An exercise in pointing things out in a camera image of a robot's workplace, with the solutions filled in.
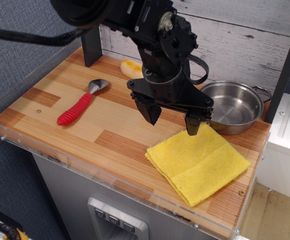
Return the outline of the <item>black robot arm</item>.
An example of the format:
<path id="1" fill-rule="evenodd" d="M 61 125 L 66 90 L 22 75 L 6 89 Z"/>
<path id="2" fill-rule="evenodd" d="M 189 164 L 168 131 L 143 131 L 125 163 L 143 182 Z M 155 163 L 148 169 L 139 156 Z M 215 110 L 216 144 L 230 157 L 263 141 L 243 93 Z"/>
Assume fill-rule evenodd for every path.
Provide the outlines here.
<path id="1" fill-rule="evenodd" d="M 197 36 L 169 0 L 54 0 L 60 18 L 80 29 L 105 25 L 120 31 L 136 45 L 142 74 L 127 82 L 131 97 L 149 123 L 163 108 L 184 113 L 187 132 L 194 136 L 200 124 L 211 120 L 213 100 L 197 89 L 207 76 L 191 79 L 190 62 L 209 67 L 194 56 Z"/>

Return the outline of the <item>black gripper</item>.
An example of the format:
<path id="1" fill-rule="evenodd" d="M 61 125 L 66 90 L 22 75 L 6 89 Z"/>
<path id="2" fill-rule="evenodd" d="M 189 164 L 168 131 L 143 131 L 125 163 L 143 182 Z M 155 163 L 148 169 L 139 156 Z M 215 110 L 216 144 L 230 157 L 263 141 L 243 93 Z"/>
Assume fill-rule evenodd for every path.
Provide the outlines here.
<path id="1" fill-rule="evenodd" d="M 143 75 L 143 78 L 128 81 L 127 88 L 148 123 L 156 124 L 162 108 L 180 111 L 186 113 L 187 133 L 195 136 L 201 121 L 211 120 L 213 100 L 188 81 L 183 68 L 169 78 L 161 78 L 144 67 Z"/>

